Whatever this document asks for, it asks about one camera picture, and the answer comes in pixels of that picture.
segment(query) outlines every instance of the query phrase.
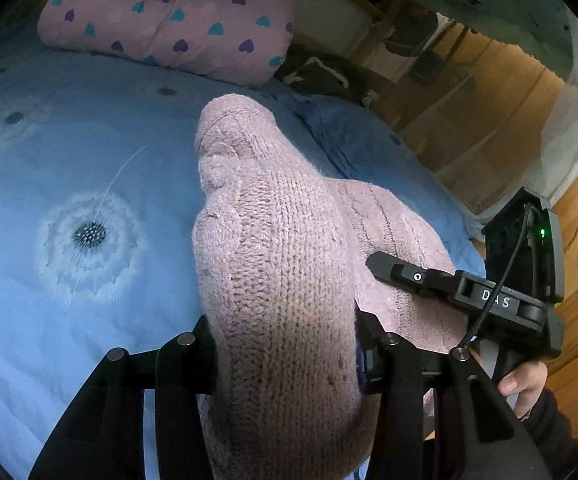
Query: dark clothing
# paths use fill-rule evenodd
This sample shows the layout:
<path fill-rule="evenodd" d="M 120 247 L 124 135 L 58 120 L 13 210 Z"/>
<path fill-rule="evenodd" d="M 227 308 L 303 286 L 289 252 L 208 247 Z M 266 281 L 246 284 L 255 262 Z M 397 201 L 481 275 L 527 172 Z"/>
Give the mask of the dark clothing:
<path fill-rule="evenodd" d="M 538 447 L 553 479 L 565 479 L 578 463 L 578 441 L 571 437 L 571 424 L 558 411 L 552 392 L 546 388 L 542 391 L 523 425 Z"/>
<path fill-rule="evenodd" d="M 313 58 L 318 62 L 310 63 Z M 296 76 L 293 81 L 284 81 L 290 75 Z M 308 50 L 299 44 L 289 46 L 287 58 L 274 77 L 298 94 L 330 95 L 358 106 L 363 106 L 363 99 L 370 90 L 367 76 L 349 60 L 336 54 Z"/>

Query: blue bedsheet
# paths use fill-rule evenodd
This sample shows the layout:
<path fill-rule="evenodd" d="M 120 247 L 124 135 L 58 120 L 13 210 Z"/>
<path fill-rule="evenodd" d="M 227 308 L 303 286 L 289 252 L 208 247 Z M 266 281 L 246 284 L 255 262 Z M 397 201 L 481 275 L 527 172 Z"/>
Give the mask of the blue bedsheet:
<path fill-rule="evenodd" d="M 0 32 L 0 461 L 14 478 L 108 349 L 159 348 L 200 316 L 193 144 L 202 108 L 229 92 L 267 106 L 323 174 L 349 176 L 287 96 L 51 50 L 34 20 Z"/>

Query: purple heart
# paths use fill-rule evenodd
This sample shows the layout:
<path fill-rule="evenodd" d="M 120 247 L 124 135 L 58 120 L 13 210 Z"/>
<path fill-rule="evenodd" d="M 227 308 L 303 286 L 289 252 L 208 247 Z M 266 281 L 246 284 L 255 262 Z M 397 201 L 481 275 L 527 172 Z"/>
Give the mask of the purple heart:
<path fill-rule="evenodd" d="M 241 52 L 252 53 L 253 52 L 253 41 L 252 40 L 243 41 L 242 43 L 240 43 L 238 50 L 240 50 Z"/>
<path fill-rule="evenodd" d="M 178 40 L 176 44 L 173 46 L 174 52 L 186 52 L 189 50 L 189 45 L 185 40 Z"/>

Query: heart pattern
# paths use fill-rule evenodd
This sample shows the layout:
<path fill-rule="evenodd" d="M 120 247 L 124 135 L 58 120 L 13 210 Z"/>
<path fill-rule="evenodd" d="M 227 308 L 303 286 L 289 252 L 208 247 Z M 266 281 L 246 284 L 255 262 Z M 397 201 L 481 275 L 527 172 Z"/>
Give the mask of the heart pattern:
<path fill-rule="evenodd" d="M 268 16 L 260 16 L 256 20 L 256 25 L 260 25 L 260 27 L 271 27 L 271 20 L 269 20 Z"/>
<path fill-rule="evenodd" d="M 185 40 L 178 40 L 173 46 L 174 52 L 186 52 L 189 50 L 189 45 Z"/>
<path fill-rule="evenodd" d="M 182 9 L 174 10 L 171 17 L 170 17 L 170 20 L 172 20 L 172 22 L 181 22 L 184 19 L 185 19 L 185 13 L 182 12 Z"/>
<path fill-rule="evenodd" d="M 222 23 L 214 23 L 207 31 L 209 36 L 222 36 L 224 34 L 224 27 Z"/>
<path fill-rule="evenodd" d="M 253 52 L 253 41 L 252 40 L 243 41 L 242 43 L 240 43 L 238 50 L 240 50 L 241 52 L 248 52 L 251 54 Z"/>

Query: pink pillow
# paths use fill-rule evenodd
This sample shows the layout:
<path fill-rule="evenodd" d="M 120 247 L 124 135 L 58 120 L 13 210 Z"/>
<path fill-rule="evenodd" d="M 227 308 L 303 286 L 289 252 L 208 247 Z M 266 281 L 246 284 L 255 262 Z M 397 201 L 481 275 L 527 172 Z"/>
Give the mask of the pink pillow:
<path fill-rule="evenodd" d="M 285 60 L 293 4 L 294 0 L 48 0 L 38 35 L 50 46 L 261 85 Z"/>

